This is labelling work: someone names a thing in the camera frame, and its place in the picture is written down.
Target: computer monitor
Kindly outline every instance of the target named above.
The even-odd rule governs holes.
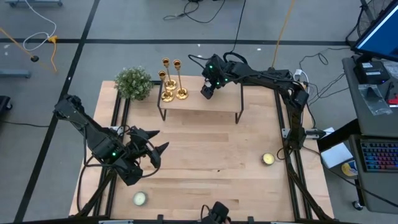
[[[386,7],[352,50],[369,57],[398,62],[398,0],[393,0]]]

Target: desk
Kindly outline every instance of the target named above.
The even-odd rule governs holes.
[[[398,138],[398,109],[391,108],[392,114],[373,116],[370,112],[368,106],[366,106],[359,90],[358,90],[358,80],[354,73],[355,62],[352,58],[343,59],[344,72],[346,74],[349,91],[353,99],[353,104],[357,118],[348,124],[344,125],[340,129],[336,130],[334,133],[328,135],[327,137],[318,140],[318,146],[320,151],[327,150],[332,146],[343,142],[350,138],[349,144],[353,152],[356,161],[359,161],[359,154],[356,150],[354,135],[363,136],[374,136],[374,137],[387,137],[387,138]],[[379,85],[379,89],[382,95],[386,94],[387,87],[390,82],[397,83],[394,77],[382,85]],[[391,97],[396,90],[391,90]],[[392,180],[397,180],[397,174],[380,174],[380,173],[370,173],[365,172],[359,162],[356,163],[358,168],[358,180],[357,184],[363,186],[366,190],[369,190],[375,194],[385,197],[393,202],[398,201],[398,195],[395,194],[397,181],[392,182]],[[358,191],[359,201],[363,197],[363,203],[367,206],[369,211],[373,212],[387,212],[387,213],[398,213],[398,209],[389,205],[381,200],[365,193]]]
[[[116,99],[113,86],[113,82],[103,82],[99,94],[94,120],[102,126],[111,123]],[[162,121],[156,105],[158,94],[159,86],[155,86],[147,99],[131,103],[127,124],[160,130],[151,141],[155,145],[170,141],[170,146],[162,154],[162,167],[156,175],[129,187],[117,180],[111,218],[156,220],[158,214],[163,214],[166,220],[197,220],[203,204],[212,206],[219,200],[229,207],[233,220],[247,220],[248,216],[256,221],[294,220],[284,161],[276,160],[269,167],[261,162],[265,152],[276,155],[282,145],[273,90],[245,86],[245,115],[239,124],[231,122],[234,114],[214,111],[171,110],[167,120]],[[307,110],[304,124],[312,126]],[[308,140],[304,145],[317,150],[315,141]],[[319,156],[301,150],[301,157],[309,192],[333,217]],[[145,174],[153,171],[146,159],[141,167]],[[99,168],[86,169],[82,206],[96,190],[100,173]],[[142,207],[132,202],[138,191],[148,195]],[[302,197],[299,191],[297,194],[300,216],[305,217]],[[99,214],[104,213],[106,197],[107,191]],[[70,214],[76,212],[75,194]]]

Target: black cable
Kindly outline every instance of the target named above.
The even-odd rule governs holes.
[[[15,125],[25,125],[25,126],[32,126],[35,128],[48,128],[49,125],[36,125],[36,124],[28,124],[28,123],[15,123],[10,121],[0,121],[0,123],[7,123],[7,124],[15,124]]]
[[[341,175],[337,174],[335,171],[333,171],[333,170],[327,168],[327,166],[323,163],[322,156],[321,156],[321,154],[320,154],[319,152],[317,152],[317,151],[315,151],[315,150],[313,150],[313,149],[310,149],[310,148],[308,148],[308,147],[305,147],[305,146],[303,146],[303,148],[306,149],[306,150],[309,150],[309,151],[311,151],[311,152],[313,152],[313,153],[315,153],[315,154],[317,154],[317,155],[319,155],[319,156],[320,156],[320,159],[321,159],[321,163],[322,163],[322,165],[324,166],[324,168],[325,168],[326,170],[330,171],[332,174],[335,174],[336,176],[338,176],[339,178],[341,178],[343,181],[345,181],[345,182],[351,184],[352,186],[355,186],[355,187],[356,187],[357,189],[359,189],[359,190],[363,190],[364,192],[368,193],[369,195],[372,195],[373,197],[376,197],[376,198],[379,199],[379,200],[382,200],[383,202],[386,202],[386,203],[388,203],[388,204],[390,204],[390,205],[392,205],[392,206],[394,206],[394,207],[398,207],[398,204],[396,204],[396,203],[394,203],[394,202],[391,202],[390,200],[387,200],[387,199],[385,199],[385,198],[383,198],[383,197],[380,197],[380,196],[378,196],[378,195],[376,195],[376,194],[374,194],[374,193],[372,193],[372,192],[370,192],[370,191],[364,189],[363,187],[360,187],[360,186],[358,186],[358,185],[356,185],[356,184],[351,183],[349,180],[347,180],[346,178],[344,178],[344,177],[342,177]]]
[[[310,102],[310,104],[308,105],[308,107],[310,107],[311,105],[313,105],[316,101],[318,101],[319,99],[324,99],[324,98],[327,98],[327,97],[329,97],[329,96],[332,96],[332,95],[334,95],[334,94],[336,94],[336,93],[340,93],[340,92],[342,92],[342,91],[345,91],[345,90],[347,90],[347,89],[349,89],[349,87],[347,87],[347,88],[344,88],[344,89],[342,89],[342,90],[338,90],[338,91],[335,91],[335,92],[333,92],[333,93],[330,93],[329,95],[327,95],[327,96],[323,96],[338,80],[340,80],[342,77],[343,77],[344,75],[342,75],[342,76],[340,76],[340,77],[338,77],[336,80],[333,80],[332,82],[330,82],[329,84],[331,84],[330,86],[328,86],[328,88],[326,88],[325,89],[325,87],[323,87],[322,88],[322,90],[324,90],[325,89],[325,91],[323,91],[320,95],[319,95],[319,92],[318,92],[318,87],[315,85],[315,84],[312,84],[312,85],[314,85],[315,86],[315,88],[317,89],[317,96],[318,96],[318,98],[317,99],[315,99],[314,101],[312,101],[312,102]]]
[[[210,58],[201,58],[201,57],[194,56],[194,55],[192,55],[192,54],[189,54],[189,55],[188,55],[188,58],[189,58],[192,62],[195,62],[197,65],[199,65],[199,66],[205,71],[205,70],[206,70],[205,67],[204,67],[203,65],[201,65],[199,62],[197,62],[196,60],[194,60],[192,57],[197,58],[197,59],[200,59],[200,60],[210,60]]]
[[[310,102],[310,105],[311,105],[311,101],[312,100],[314,100],[316,97],[318,97],[318,98],[322,97],[322,95],[325,94],[326,91],[328,91],[335,83],[337,83],[339,80],[341,80],[344,76],[345,76],[345,74],[342,73],[336,79],[334,79],[330,83],[326,84],[320,91],[318,91],[318,86],[316,84],[308,83],[309,85],[313,85],[315,87],[316,92],[317,92],[317,94],[313,98],[308,100],[308,102]]]
[[[329,64],[329,61],[328,61],[328,59],[324,56],[323,53],[325,53],[327,50],[344,50],[344,49],[350,49],[350,48],[349,48],[349,47],[342,47],[342,48],[335,49],[335,48],[328,47],[327,49],[322,50],[322,51],[316,53],[315,55],[306,55],[306,56],[304,56],[303,59],[301,59],[301,61],[298,63],[298,67],[299,67],[301,70],[303,70],[303,67],[302,67],[301,63],[302,63],[306,58],[312,58],[312,57],[316,57],[316,56],[318,56],[318,58],[319,58],[319,60],[321,61],[322,64],[328,65],[328,64]]]
[[[308,112],[309,112],[310,115],[311,115],[312,128],[315,128],[315,127],[317,126],[317,122],[315,121],[315,118],[314,118],[313,115],[312,115],[312,112],[311,112],[311,109],[310,109],[310,106],[308,105],[308,103],[307,103],[307,109],[308,109]]]
[[[184,16],[186,16],[186,15],[188,15],[190,13],[195,12],[199,8],[199,3],[198,2],[194,2],[194,3],[197,4],[197,7],[194,10],[189,11],[189,12],[183,12],[183,13],[177,15],[177,16],[173,16],[173,15],[165,16],[165,17],[163,17],[163,20],[164,21],[169,21],[169,20],[179,19],[179,18],[183,18]]]
[[[153,150],[156,150],[156,149],[155,149],[155,146],[154,146],[148,139],[146,139],[146,138],[144,138],[144,137],[142,137],[142,136],[140,136],[140,135],[138,135],[138,134],[130,134],[130,135],[131,135],[131,136],[140,137],[141,139],[143,139],[144,141],[146,141],[146,142],[152,147]],[[150,176],[156,174],[157,171],[159,171],[159,169],[160,169],[160,165],[161,165],[161,164],[159,164],[158,168],[156,168],[156,170],[153,171],[152,173],[147,174],[147,175],[142,175],[142,176],[140,176],[140,177],[138,176],[138,177],[139,177],[139,178],[146,178],[146,177],[150,177]]]
[[[276,152],[276,157],[278,158],[278,160],[285,160],[286,158],[281,158],[281,157],[279,157],[279,152],[280,152],[281,150],[283,150],[283,147],[280,148],[280,149]],[[290,157],[290,155],[292,154],[293,151],[294,151],[294,149],[291,149],[291,148],[288,149],[287,155]]]
[[[189,2],[187,2],[187,4],[184,6],[184,11],[183,11],[183,13],[185,14],[185,16],[187,16],[188,18],[190,18],[191,20],[193,20],[193,21],[195,21],[195,22],[199,22],[199,23],[202,23],[202,24],[206,24],[206,23],[209,23],[209,22],[211,22],[216,16],[217,16],[217,14],[220,12],[220,10],[223,8],[223,6],[224,6],[224,3],[225,3],[225,0],[223,0],[223,3],[221,4],[221,6],[220,6],[220,8],[218,9],[218,11],[216,12],[216,14],[213,16],[213,18],[211,18],[209,21],[199,21],[199,20],[197,20],[197,19],[194,19],[194,18],[192,18],[192,17],[190,17],[188,14],[189,13],[187,13],[187,6],[190,4],[191,2],[189,1]]]
[[[87,163],[89,163],[94,157],[91,156],[88,160]],[[81,187],[81,178],[83,177],[83,173],[85,172],[86,166],[83,166],[80,171],[80,176],[79,176],[79,181],[77,184],[77,195],[76,195],[76,206],[78,212],[80,212],[80,187]]]
[[[125,124],[124,126],[119,126],[116,130],[116,133],[118,133],[121,128],[123,128],[123,132],[119,134],[119,137],[131,130],[131,127]]]
[[[202,205],[201,206],[201,210],[200,210],[200,220],[203,220],[203,210],[205,209],[205,207],[207,208],[208,212],[210,213],[210,208],[207,205]]]
[[[230,52],[233,52],[235,50],[236,42],[238,41],[238,35],[239,35],[239,30],[241,28],[242,16],[243,16],[243,11],[244,11],[244,6],[245,5],[246,5],[246,0],[244,0],[244,2],[243,2],[242,11],[241,11],[241,17],[239,18],[238,30],[236,31],[234,47],[232,48],[232,50]]]

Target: white cable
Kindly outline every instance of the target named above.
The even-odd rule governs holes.
[[[46,21],[49,21],[49,22],[51,22],[52,24],[54,24],[54,31],[51,33],[51,35],[49,35],[49,33],[47,33],[47,32],[37,32],[37,33],[35,33],[35,34],[29,36],[28,38],[26,38],[26,39],[24,40],[24,42],[22,43],[22,46],[24,47],[24,49],[27,50],[27,51],[33,51],[33,50],[36,50],[36,49],[38,49],[39,47],[41,47],[51,36],[54,35],[55,31],[57,30],[57,25],[56,25],[53,21],[51,21],[50,19],[47,19],[46,17],[44,17],[44,16],[40,15],[38,12],[36,12],[36,11],[33,9],[33,7],[30,6],[30,4],[27,2],[27,0],[25,0],[25,2],[26,2],[26,4],[29,6],[29,8],[30,8],[34,13],[36,13],[36,14],[37,14],[38,16],[40,16],[42,19],[45,19]],[[32,37],[34,37],[34,36],[36,36],[36,35],[39,35],[39,34],[45,34],[45,35],[47,36],[47,38],[46,38],[41,44],[39,44],[38,46],[34,47],[33,49],[27,49],[26,46],[25,46],[26,42],[27,42],[30,38],[32,38]]]
[[[308,79],[308,75],[303,70],[296,69],[296,72],[293,75],[293,79],[299,82],[300,78],[301,78],[301,74],[304,74],[305,78],[307,79],[307,83],[308,83],[307,93],[308,93],[308,95],[310,95],[310,80]],[[301,124],[303,124],[303,119],[304,119],[304,113],[301,114]]]
[[[307,79],[307,83],[308,83],[308,86],[307,86],[307,93],[310,94],[310,86],[309,86],[310,79],[308,78],[308,75],[307,75],[303,70],[301,70],[301,69],[296,69],[296,72],[295,72],[294,75],[293,75],[293,79],[299,82],[299,81],[300,81],[300,78],[301,78],[301,74],[304,74],[304,75],[305,75],[305,78]]]

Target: wire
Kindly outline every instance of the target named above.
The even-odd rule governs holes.
[[[91,156],[91,157],[87,160],[87,163],[89,163],[93,158],[94,158],[94,157]],[[86,166],[83,166],[83,168],[81,168],[80,176],[79,176],[79,181],[78,181],[78,184],[77,184],[76,207],[77,207],[78,212],[80,212],[80,188],[81,188],[81,178],[83,177],[83,173],[85,172],[85,170],[86,170]]]
[[[143,139],[146,143],[148,143],[148,144],[153,148],[153,150],[156,150],[156,149],[155,149],[155,146],[154,146],[148,139],[146,139],[146,138],[144,138],[144,137],[142,137],[142,136],[140,136],[140,135],[138,135],[138,134],[130,134],[130,136],[137,136],[137,137],[140,137],[140,138]],[[150,177],[150,176],[156,174],[157,171],[159,171],[159,169],[160,169],[160,165],[161,165],[161,163],[159,163],[158,168],[156,168],[156,170],[153,171],[152,173],[147,174],[147,175],[138,176],[138,177],[139,177],[139,178],[146,178],[146,177]]]
[[[283,150],[283,147],[280,148],[280,149],[276,152],[276,157],[277,157],[279,160],[285,160],[286,157],[285,157],[285,158],[279,157],[279,152],[280,152],[281,150]],[[288,149],[287,155],[290,156],[294,150],[295,150],[295,149],[292,149],[292,148]]]
[[[32,55],[32,53],[28,52],[27,50],[25,50],[25,48],[23,48],[14,38],[12,38],[3,28],[0,27],[0,32],[2,32],[8,39],[10,39],[11,41],[13,41],[13,43],[15,45],[17,45],[17,47],[19,47],[23,52],[25,52],[25,54],[27,54],[30,59],[32,60],[33,58],[37,57],[35,55]],[[39,65],[49,71],[52,71],[51,68],[49,68],[48,66],[46,66],[44,63],[42,63],[40,60],[36,61],[39,63]]]
[[[35,34],[30,35],[28,38],[26,38],[26,39],[24,40],[24,42],[22,43],[22,46],[24,47],[24,49],[27,50],[27,51],[33,51],[33,50],[36,50],[36,49],[38,49],[39,47],[41,47],[49,38],[51,38],[51,37],[54,35],[55,31],[57,30],[57,25],[56,25],[56,23],[54,23],[54,22],[51,21],[50,19],[47,19],[46,17],[44,17],[44,16],[40,15],[38,12],[36,12],[36,11],[33,9],[33,7],[28,3],[27,0],[25,0],[25,2],[26,2],[26,4],[29,6],[30,10],[32,10],[36,15],[40,16],[42,19],[44,19],[44,20],[46,20],[46,21],[51,22],[51,23],[54,25],[54,30],[53,30],[53,32],[51,33],[51,35],[48,34],[47,32],[37,32],[37,33],[35,33]],[[32,48],[32,49],[27,49],[26,46],[25,46],[25,45],[26,45],[26,42],[27,42],[29,39],[31,39],[31,38],[33,38],[34,36],[37,36],[37,35],[39,35],[39,34],[44,34],[44,35],[47,36],[47,38],[44,39],[43,42],[42,42],[41,44],[39,44],[38,46],[36,46],[36,47],[34,47],[34,48]]]
[[[183,12],[183,13],[177,15],[177,16],[173,16],[173,15],[165,16],[165,17],[163,17],[163,20],[164,21],[169,21],[169,20],[179,19],[179,18],[183,18],[184,16],[186,16],[186,15],[188,15],[190,13],[195,12],[199,8],[199,3],[198,2],[194,2],[194,3],[197,4],[197,7],[194,10],[189,11],[189,12]]]
[[[238,41],[238,35],[239,35],[239,30],[241,28],[241,22],[242,22],[242,16],[243,16],[243,11],[244,11],[244,6],[246,5],[246,0],[244,0],[243,2],[243,6],[242,6],[242,11],[241,11],[241,17],[239,18],[239,24],[238,24],[238,30],[236,31],[236,37],[235,37],[235,41],[234,41],[234,47],[232,48],[232,50],[230,51],[233,52],[235,50],[235,46],[236,46],[236,42]]]
[[[199,65],[203,70],[206,70],[205,67],[203,65],[201,65],[199,62],[197,62],[196,60],[194,60],[192,57],[200,59],[200,60],[210,60],[210,58],[201,58],[201,57],[197,57],[194,55],[189,54],[188,58],[192,61],[195,62],[197,65]]]
[[[282,26],[282,29],[280,30],[278,41],[276,42],[276,48],[275,48],[275,52],[274,52],[274,59],[272,60],[271,68],[274,68],[274,64],[275,64],[275,61],[276,61],[276,56],[278,54],[279,43],[280,43],[280,40],[282,38],[282,34],[284,33],[287,21],[289,20],[290,13],[292,12],[292,9],[293,9],[293,6],[294,6],[294,1],[295,0],[292,0],[292,3],[290,4],[289,11],[287,11],[287,14],[286,14],[286,17],[285,17],[284,25]]]
[[[326,91],[328,91],[338,80],[340,80],[341,78],[343,78],[343,76],[345,76],[344,73],[342,73],[341,75],[339,75],[336,79],[334,79],[333,81],[331,81],[330,83],[326,84],[326,86],[324,86],[321,91],[318,91],[318,86],[314,83],[308,83],[309,85],[313,85],[315,87],[315,90],[317,92],[317,94],[311,98],[309,101],[314,100],[316,97],[321,97],[322,94],[324,94]]]
[[[333,171],[333,170],[327,168],[327,166],[323,163],[323,158],[322,158],[322,156],[321,156],[321,154],[320,154],[319,152],[317,152],[317,151],[315,151],[315,150],[313,150],[313,149],[310,149],[310,148],[308,148],[308,147],[305,147],[305,146],[303,146],[303,148],[306,149],[306,150],[308,150],[308,151],[311,151],[311,152],[317,154],[318,156],[320,156],[322,166],[323,166],[326,170],[330,171],[332,174],[335,174],[336,176],[338,176],[339,178],[341,178],[343,181],[345,181],[345,182],[351,184],[352,186],[355,186],[355,187],[356,187],[357,189],[359,189],[359,190],[363,190],[364,192],[368,193],[369,195],[372,195],[373,197],[376,197],[376,198],[379,199],[379,200],[382,200],[383,202],[386,202],[386,203],[388,203],[388,204],[390,204],[390,205],[392,205],[392,206],[394,206],[394,207],[398,207],[398,204],[396,204],[396,203],[394,203],[394,202],[391,202],[390,200],[387,200],[387,199],[385,199],[385,198],[383,198],[383,197],[381,197],[381,196],[378,196],[378,195],[376,195],[376,194],[374,194],[374,193],[372,193],[372,192],[366,190],[366,189],[363,188],[363,187],[360,187],[360,186],[358,186],[358,185],[356,185],[356,184],[351,183],[349,180],[347,180],[346,178],[344,178],[344,177],[342,177],[341,175],[337,174],[335,171]]]
[[[25,125],[25,126],[32,126],[36,128],[48,128],[49,125],[36,125],[36,124],[28,124],[28,123],[15,123],[10,121],[0,121],[0,123],[7,123],[7,124],[15,124],[15,125]]]
[[[304,56],[303,59],[301,59],[301,61],[298,63],[298,67],[299,67],[301,70],[303,70],[302,62],[303,62],[306,58],[312,58],[312,57],[316,57],[316,56],[318,56],[319,61],[321,61],[322,64],[328,65],[328,64],[329,64],[329,61],[328,61],[328,59],[324,56],[323,53],[325,53],[325,52],[328,51],[328,50],[344,50],[344,49],[350,49],[350,48],[349,48],[349,47],[342,47],[342,48],[337,48],[337,49],[335,49],[335,48],[328,47],[327,49],[322,50],[322,51],[316,53],[315,55],[306,55],[306,56]]]
[[[201,206],[201,210],[200,210],[200,220],[201,221],[203,221],[203,210],[205,209],[205,207],[207,208],[207,210],[208,210],[208,213],[210,213],[210,208],[209,208],[209,206],[207,206],[207,205],[202,205]]]
[[[119,137],[122,136],[123,134],[126,134],[127,132],[129,132],[131,130],[131,127],[128,126],[127,124],[123,125],[123,126],[119,126],[116,130],[116,133],[119,132],[120,128],[123,128],[123,132],[119,134]]]
[[[338,91],[335,91],[335,92],[333,92],[333,93],[330,93],[329,95],[327,95],[327,96],[323,96],[338,80],[340,80],[341,78],[343,78],[343,76],[344,76],[345,74],[341,74],[337,79],[335,79],[335,80],[333,80],[332,82],[330,82],[327,86],[325,86],[325,87],[323,87],[322,89],[321,89],[321,94],[319,95],[319,92],[318,92],[318,87],[315,85],[315,84],[312,84],[311,83],[311,85],[314,85],[315,86],[315,89],[317,90],[317,96],[318,96],[318,98],[317,99],[315,99],[314,101],[312,101],[310,104],[309,104],[309,106],[311,106],[312,104],[314,104],[316,101],[318,101],[319,99],[324,99],[324,98],[327,98],[327,97],[329,97],[329,96],[332,96],[332,95],[334,95],[334,94],[337,94],[337,93],[340,93],[340,92],[342,92],[342,91],[345,91],[345,90],[347,90],[347,89],[349,89],[349,87],[347,87],[347,88],[344,88],[344,89],[342,89],[342,90],[338,90]]]
[[[52,52],[52,56],[51,56],[51,64],[52,64],[55,72],[57,72],[57,67],[55,66],[55,63],[54,63],[54,57],[55,57],[55,53],[57,51],[57,39],[58,39],[57,35],[53,35],[50,38],[48,38],[48,41],[52,42],[54,44],[54,51]]]
[[[225,0],[223,0],[223,3],[221,4],[220,8],[219,8],[218,11],[216,12],[216,14],[213,16],[213,18],[211,18],[209,21],[199,21],[199,20],[197,20],[197,19],[194,19],[194,18],[190,17],[190,16],[189,16],[189,13],[187,13],[187,6],[188,6],[190,3],[191,3],[191,1],[187,2],[187,4],[184,6],[184,11],[183,11],[183,13],[184,13],[188,18],[190,18],[191,20],[193,20],[193,21],[195,21],[195,22],[199,22],[199,23],[202,23],[202,24],[206,24],[206,23],[211,22],[211,21],[217,16],[217,14],[221,11],[221,9],[222,9],[223,6],[224,6]]]
[[[316,128],[317,122],[315,121],[315,118],[314,118],[313,115],[312,115],[312,112],[311,112],[311,110],[310,110],[310,107],[309,107],[308,103],[307,103],[307,109],[308,109],[308,112],[309,112],[310,115],[311,115],[312,128]]]

